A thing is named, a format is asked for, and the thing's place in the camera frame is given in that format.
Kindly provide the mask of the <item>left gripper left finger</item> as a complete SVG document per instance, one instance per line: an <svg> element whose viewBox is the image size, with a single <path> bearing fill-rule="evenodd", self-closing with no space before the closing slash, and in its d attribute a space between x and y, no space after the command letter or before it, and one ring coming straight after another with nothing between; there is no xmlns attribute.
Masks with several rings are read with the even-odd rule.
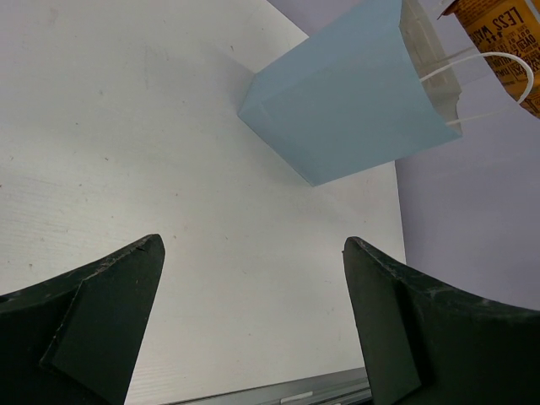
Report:
<svg viewBox="0 0 540 405"><path fill-rule="evenodd" d="M164 266L160 235L1 297L3 404L123 404Z"/></svg>

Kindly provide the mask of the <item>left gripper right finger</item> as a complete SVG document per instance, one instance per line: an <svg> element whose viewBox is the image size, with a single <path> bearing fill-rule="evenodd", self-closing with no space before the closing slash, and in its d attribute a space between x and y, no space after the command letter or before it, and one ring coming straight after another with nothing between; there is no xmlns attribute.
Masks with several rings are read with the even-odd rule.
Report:
<svg viewBox="0 0 540 405"><path fill-rule="evenodd" d="M538 403L536 310L470 294L358 237L343 264L374 403Z"/></svg>

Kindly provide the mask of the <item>orange Kettle chips bag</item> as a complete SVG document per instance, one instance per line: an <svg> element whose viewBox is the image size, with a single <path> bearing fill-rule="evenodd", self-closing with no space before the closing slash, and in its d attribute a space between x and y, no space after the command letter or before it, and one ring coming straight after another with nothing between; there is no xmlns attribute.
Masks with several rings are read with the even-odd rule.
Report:
<svg viewBox="0 0 540 405"><path fill-rule="evenodd" d="M509 53L531 68L531 92L518 104L539 117L539 0L449 1L440 12L454 15L482 53Z"/></svg>

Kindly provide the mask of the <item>light blue paper bag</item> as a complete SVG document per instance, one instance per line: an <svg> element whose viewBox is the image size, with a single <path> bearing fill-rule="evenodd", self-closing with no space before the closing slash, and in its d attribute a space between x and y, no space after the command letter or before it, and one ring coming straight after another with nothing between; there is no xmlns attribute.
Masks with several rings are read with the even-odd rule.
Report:
<svg viewBox="0 0 540 405"><path fill-rule="evenodd" d="M270 63L239 118L312 186L458 139L462 92L415 1L363 1Z"/></svg>

